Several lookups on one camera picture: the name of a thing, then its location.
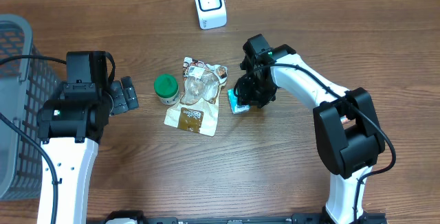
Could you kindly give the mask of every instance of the plastic basket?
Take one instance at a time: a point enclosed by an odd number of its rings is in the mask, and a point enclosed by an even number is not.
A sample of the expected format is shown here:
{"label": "plastic basket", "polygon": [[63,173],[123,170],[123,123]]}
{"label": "plastic basket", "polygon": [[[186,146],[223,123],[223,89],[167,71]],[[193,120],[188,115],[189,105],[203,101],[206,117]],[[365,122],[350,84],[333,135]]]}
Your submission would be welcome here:
{"label": "plastic basket", "polygon": [[[13,14],[0,15],[0,60],[38,54],[29,23]],[[34,141],[36,114],[60,83],[44,60],[21,59],[0,66],[0,112]],[[0,122],[0,199],[37,198],[41,191],[41,155]]]}

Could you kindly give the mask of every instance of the white rectangular object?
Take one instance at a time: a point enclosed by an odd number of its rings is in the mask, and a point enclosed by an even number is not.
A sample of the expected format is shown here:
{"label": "white rectangular object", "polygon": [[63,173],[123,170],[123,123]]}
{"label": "white rectangular object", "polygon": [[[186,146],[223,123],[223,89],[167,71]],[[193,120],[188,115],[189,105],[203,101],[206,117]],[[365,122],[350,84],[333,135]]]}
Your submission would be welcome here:
{"label": "white rectangular object", "polygon": [[226,25],[225,0],[195,0],[200,28],[212,29]]}

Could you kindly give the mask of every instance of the green lid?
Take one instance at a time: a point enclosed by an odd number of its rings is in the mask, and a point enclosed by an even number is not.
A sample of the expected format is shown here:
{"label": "green lid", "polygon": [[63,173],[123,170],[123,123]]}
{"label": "green lid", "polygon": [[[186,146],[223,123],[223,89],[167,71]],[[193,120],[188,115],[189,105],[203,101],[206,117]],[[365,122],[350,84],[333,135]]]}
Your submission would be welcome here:
{"label": "green lid", "polygon": [[179,91],[179,85],[174,76],[163,74],[154,82],[154,91],[161,98],[171,98]]}

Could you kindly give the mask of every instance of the wooden table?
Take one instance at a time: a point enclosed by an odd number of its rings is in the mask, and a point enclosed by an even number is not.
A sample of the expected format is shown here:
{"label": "wooden table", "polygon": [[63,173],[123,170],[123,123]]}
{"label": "wooden table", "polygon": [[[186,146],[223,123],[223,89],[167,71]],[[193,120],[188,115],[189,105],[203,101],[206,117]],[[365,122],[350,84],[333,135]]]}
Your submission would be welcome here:
{"label": "wooden table", "polygon": [[[226,89],[243,74],[246,40],[291,45],[316,71],[364,87],[397,150],[368,179],[364,207],[390,223],[440,218],[440,0],[226,0],[228,24],[201,31],[194,0],[0,0],[25,17],[47,56],[107,50],[116,76],[133,78],[140,108],[111,118],[93,168],[89,218],[139,209],[180,218],[319,212],[329,172],[312,115],[280,90],[264,109],[231,114]],[[163,124],[153,90],[164,73],[182,83],[185,56],[229,67],[214,137]],[[54,65],[61,77],[65,68]],[[380,155],[381,168],[390,161]],[[0,203],[0,223],[35,223],[39,201]]]}

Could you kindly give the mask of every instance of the light blue object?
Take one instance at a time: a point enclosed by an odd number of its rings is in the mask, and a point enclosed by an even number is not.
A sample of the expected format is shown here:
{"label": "light blue object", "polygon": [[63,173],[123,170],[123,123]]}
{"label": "light blue object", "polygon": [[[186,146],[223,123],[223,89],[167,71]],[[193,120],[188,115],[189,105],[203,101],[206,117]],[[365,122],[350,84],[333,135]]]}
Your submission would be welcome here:
{"label": "light blue object", "polygon": [[238,105],[237,97],[234,95],[234,89],[228,90],[229,103],[231,104],[232,114],[243,113],[250,110],[250,105]]}

